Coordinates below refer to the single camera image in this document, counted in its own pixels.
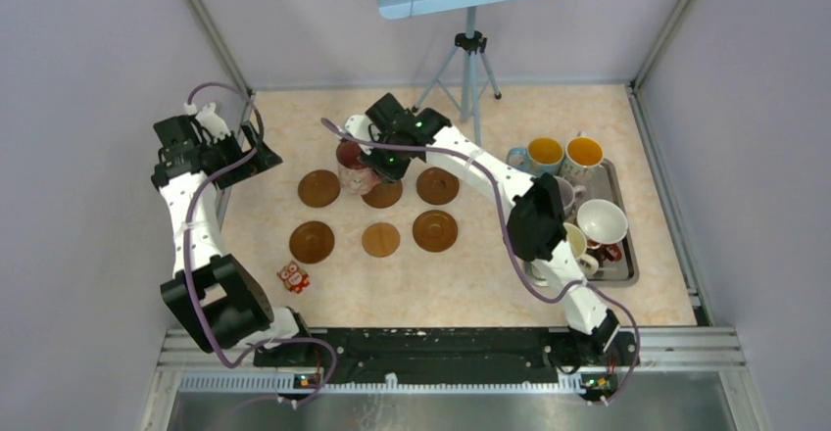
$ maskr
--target beige table surface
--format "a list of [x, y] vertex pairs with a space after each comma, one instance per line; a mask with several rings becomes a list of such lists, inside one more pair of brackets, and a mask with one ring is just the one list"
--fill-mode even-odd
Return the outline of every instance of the beige table surface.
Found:
[[[413, 221], [434, 209], [418, 197], [416, 179], [427, 166], [414, 161], [403, 179], [404, 195], [388, 209], [373, 209], [341, 192], [326, 208], [300, 202], [297, 183], [309, 171], [337, 171], [338, 139], [319, 123], [343, 123], [363, 113], [385, 89], [261, 92], [257, 105], [266, 124], [266, 142], [280, 155], [279, 167], [236, 184], [222, 232], [227, 248], [254, 275], [273, 306], [296, 309], [311, 326], [459, 327], [564, 325], [562, 309], [540, 303], [516, 279], [501, 241], [496, 210], [488, 199], [462, 186], [441, 207], [459, 223], [459, 239], [444, 253], [419, 248]], [[405, 105], [419, 89], [391, 90]], [[505, 87], [503, 99], [485, 93], [481, 101], [483, 147], [503, 157], [538, 136], [561, 142], [579, 130], [600, 141], [617, 169], [630, 221], [640, 280], [605, 292], [628, 306], [639, 324], [695, 323], [684, 279], [623, 86]], [[472, 123], [459, 123], [451, 102], [438, 89], [423, 105], [459, 125], [470, 139]], [[303, 222], [331, 226], [335, 248], [323, 262], [303, 265], [311, 285], [288, 292], [276, 273], [292, 259], [291, 232]], [[364, 252], [366, 227], [385, 221], [401, 234], [401, 246], [385, 259]], [[541, 290], [553, 296], [548, 288]], [[621, 323], [628, 320], [620, 312]]]

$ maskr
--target tripod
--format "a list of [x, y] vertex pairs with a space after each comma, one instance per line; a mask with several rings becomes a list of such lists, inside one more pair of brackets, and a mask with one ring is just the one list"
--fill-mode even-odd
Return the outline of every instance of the tripod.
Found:
[[[502, 93], [499, 91], [499, 87], [496, 84], [496, 78], [493, 76], [493, 69], [491, 69], [491, 65], [488, 62], [488, 56], [485, 55], [485, 46], [488, 44], [488, 39], [482, 35], [481, 32], [476, 30], [476, 7], [467, 7], [467, 25], [464, 32], [460, 32], [456, 35], [456, 40], [453, 48], [450, 50], [450, 54], [447, 55], [447, 58], [444, 60], [444, 65], [442, 65], [439, 72], [430, 80], [430, 83], [424, 88], [424, 91], [421, 93], [421, 97], [418, 98], [418, 101], [413, 105], [413, 111], [417, 112], [418, 108], [421, 107], [421, 103], [424, 102], [424, 99], [427, 97], [427, 94], [430, 93], [430, 90], [438, 83], [441, 86], [442, 90], [447, 94], [450, 98], [450, 101], [456, 105], [456, 108], [462, 112], [461, 118], [462, 122], [467, 122], [467, 118], [473, 116], [473, 132], [474, 132], [474, 139], [476, 141], [476, 145], [482, 145], [482, 134], [481, 130], [479, 129], [479, 97], [482, 96], [482, 93], [485, 92], [485, 89], [488, 87], [487, 83], [482, 89], [479, 89], [478, 79], [476, 78], [477, 69], [479, 64], [476, 62], [476, 56], [482, 58], [482, 64], [485, 66], [485, 71], [488, 73], [488, 81], [493, 87], [494, 90], [494, 98], [497, 100], [502, 98]], [[450, 93], [445, 86], [444, 83], [441, 81], [441, 75], [444, 73], [444, 70], [450, 64], [450, 61], [453, 59], [453, 56], [456, 55], [456, 51], [458, 49], [462, 49], [465, 51], [464, 54], [464, 71], [462, 74], [462, 104], [460, 105], [456, 98]]]

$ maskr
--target pink mug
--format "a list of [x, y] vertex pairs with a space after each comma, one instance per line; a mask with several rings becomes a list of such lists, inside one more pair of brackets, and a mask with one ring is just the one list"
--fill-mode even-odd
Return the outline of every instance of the pink mug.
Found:
[[358, 160], [361, 146], [355, 142], [341, 142], [335, 151], [338, 160], [338, 179], [344, 191], [364, 196], [381, 180], [372, 168]]

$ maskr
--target blue mug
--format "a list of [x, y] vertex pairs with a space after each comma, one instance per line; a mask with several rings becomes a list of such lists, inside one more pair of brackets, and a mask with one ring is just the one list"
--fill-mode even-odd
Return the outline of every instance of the blue mug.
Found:
[[520, 171], [539, 176], [543, 173], [557, 174], [564, 157], [560, 142], [539, 137], [532, 140], [528, 147], [510, 149], [505, 161]]

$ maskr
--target brown coaster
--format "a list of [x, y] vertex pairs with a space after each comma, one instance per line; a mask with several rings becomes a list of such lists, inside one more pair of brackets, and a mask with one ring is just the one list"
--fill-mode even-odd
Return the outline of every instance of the brown coaster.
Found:
[[312, 208], [323, 208], [337, 199], [340, 181], [328, 169], [316, 169], [307, 174], [297, 185], [297, 195], [303, 204]]
[[401, 244], [401, 235], [398, 229], [386, 222], [374, 223], [367, 227], [361, 237], [364, 250], [376, 258], [389, 257]]
[[427, 211], [413, 222], [415, 242], [428, 252], [443, 252], [456, 243], [459, 227], [452, 215], [444, 211]]
[[323, 222], [313, 220], [294, 229], [288, 241], [291, 255], [300, 263], [320, 263], [332, 253], [335, 234]]
[[441, 168], [428, 168], [418, 176], [415, 190], [425, 203], [442, 206], [459, 194], [459, 179]]
[[401, 199], [401, 193], [404, 192], [404, 185], [401, 181], [394, 183], [380, 183], [376, 184], [371, 191], [364, 196], [364, 202], [376, 209], [389, 208]]

